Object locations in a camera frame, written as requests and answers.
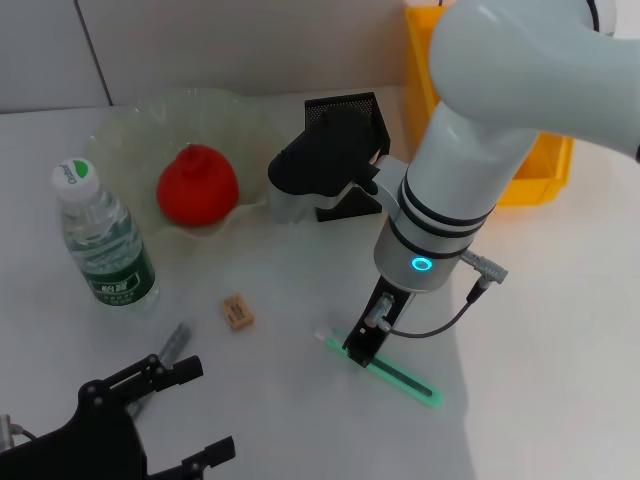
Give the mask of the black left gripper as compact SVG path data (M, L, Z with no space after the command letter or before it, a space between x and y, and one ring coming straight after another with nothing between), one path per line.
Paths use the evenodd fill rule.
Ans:
M147 480L147 457L126 406L202 375L198 356L167 367L152 354L83 385L65 425L0 453L0 480ZM228 436L149 480L203 480L206 468L234 458L235 443Z

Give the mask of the green glass fruit plate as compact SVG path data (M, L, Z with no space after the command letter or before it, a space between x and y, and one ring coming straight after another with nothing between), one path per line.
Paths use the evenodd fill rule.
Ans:
M190 144L219 151L237 175L236 206L211 226L179 226L155 199L162 171ZM143 237L175 231L200 239L265 204L267 168L284 146L284 136L257 100L216 88L181 88L117 109L89 138L83 155L130 209Z

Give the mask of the clear green-label water bottle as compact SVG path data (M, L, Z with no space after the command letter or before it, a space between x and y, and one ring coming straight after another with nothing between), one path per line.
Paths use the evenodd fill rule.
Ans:
M117 310L151 307L156 271L130 210L84 158L58 164L51 182L64 244L96 300Z

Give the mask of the red-orange fruit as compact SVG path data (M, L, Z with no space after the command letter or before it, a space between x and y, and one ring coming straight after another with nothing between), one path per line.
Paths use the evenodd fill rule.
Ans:
M236 174L224 155L202 144L189 144L162 171L156 201L173 223L204 227L223 219L239 199Z

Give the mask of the grey marker pen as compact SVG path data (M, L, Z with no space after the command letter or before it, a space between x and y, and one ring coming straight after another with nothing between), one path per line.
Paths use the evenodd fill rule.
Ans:
M178 360L190 342L192 333L192 326L188 323L180 322L175 327L158 354L158 359L164 367L171 367ZM149 393L127 406L127 412L133 420L136 420L141 415L152 397L153 393Z

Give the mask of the green utility knife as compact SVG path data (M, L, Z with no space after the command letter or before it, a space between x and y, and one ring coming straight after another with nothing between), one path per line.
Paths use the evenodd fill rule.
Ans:
M339 330L316 329L314 337L334 353L353 362L348 356L347 350L343 348L343 335ZM376 356L364 367L364 370L428 408L438 408L442 404L443 397L438 389L418 376L393 365L383 357Z

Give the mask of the small tan eraser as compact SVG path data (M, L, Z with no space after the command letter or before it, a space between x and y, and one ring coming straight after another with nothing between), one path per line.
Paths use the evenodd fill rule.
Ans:
M254 315L240 294L225 298L222 305L225 319L233 331L240 331L254 323Z

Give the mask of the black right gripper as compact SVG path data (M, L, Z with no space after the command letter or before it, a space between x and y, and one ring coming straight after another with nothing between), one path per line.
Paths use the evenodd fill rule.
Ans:
M386 321L392 327L396 326L398 320L415 297L413 293L394 286L384 277L379 278L362 315L343 343L343 348L346 350L348 357L362 368L368 367L389 336L379 327L368 326L365 322L365 319L373 312L374 307L383 298L384 294L389 294L393 298L392 306L386 317Z

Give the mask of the black mesh pen holder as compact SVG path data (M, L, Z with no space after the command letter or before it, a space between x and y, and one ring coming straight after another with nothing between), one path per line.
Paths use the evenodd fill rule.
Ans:
M351 108L358 110L370 125L376 143L376 155L372 163L376 164L380 157L390 152L391 139L387 131L376 96L373 92L355 93L326 98L310 99L304 102L305 129L308 129L322 114L330 109ZM329 222L341 219L375 215L382 212L382 206L369 197L364 191L353 187L331 209L316 208L318 222Z

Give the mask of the yellow plastic bin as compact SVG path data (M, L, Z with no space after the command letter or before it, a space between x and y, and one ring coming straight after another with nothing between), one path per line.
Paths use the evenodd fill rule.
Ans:
M410 151L416 153L427 126L440 101L428 67L431 37L444 6L408 6L405 19L408 30L405 105ZM501 207L537 206L553 201L569 180L575 141L550 133L541 133L498 205Z

